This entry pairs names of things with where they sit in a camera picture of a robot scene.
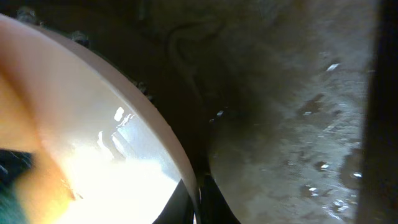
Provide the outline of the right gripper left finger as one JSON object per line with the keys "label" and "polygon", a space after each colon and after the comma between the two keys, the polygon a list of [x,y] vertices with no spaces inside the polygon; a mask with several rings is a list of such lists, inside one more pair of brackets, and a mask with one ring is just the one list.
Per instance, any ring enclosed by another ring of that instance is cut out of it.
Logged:
{"label": "right gripper left finger", "polygon": [[193,224],[193,216],[193,203],[181,180],[153,224]]}

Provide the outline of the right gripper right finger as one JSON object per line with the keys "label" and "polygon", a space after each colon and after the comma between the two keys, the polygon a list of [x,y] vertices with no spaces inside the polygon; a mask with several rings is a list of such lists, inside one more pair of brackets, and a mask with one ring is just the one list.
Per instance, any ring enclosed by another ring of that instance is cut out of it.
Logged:
{"label": "right gripper right finger", "polygon": [[200,216],[202,223],[240,224],[211,175],[204,176],[200,193]]}

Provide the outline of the yellow green sponge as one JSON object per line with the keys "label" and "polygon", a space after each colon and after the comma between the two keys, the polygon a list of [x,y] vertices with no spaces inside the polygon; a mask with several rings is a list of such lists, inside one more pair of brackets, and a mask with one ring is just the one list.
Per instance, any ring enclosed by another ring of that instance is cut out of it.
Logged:
{"label": "yellow green sponge", "polygon": [[75,199],[30,110],[1,75],[1,223],[55,223]]}

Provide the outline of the brown serving tray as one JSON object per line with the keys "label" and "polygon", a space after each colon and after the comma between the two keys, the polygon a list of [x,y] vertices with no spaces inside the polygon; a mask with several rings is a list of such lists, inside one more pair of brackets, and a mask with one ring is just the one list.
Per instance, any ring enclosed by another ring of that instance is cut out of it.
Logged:
{"label": "brown serving tray", "polygon": [[396,1],[2,1],[1,16],[138,87],[188,157],[199,215],[211,175],[240,223],[397,222],[396,107],[371,121]]}

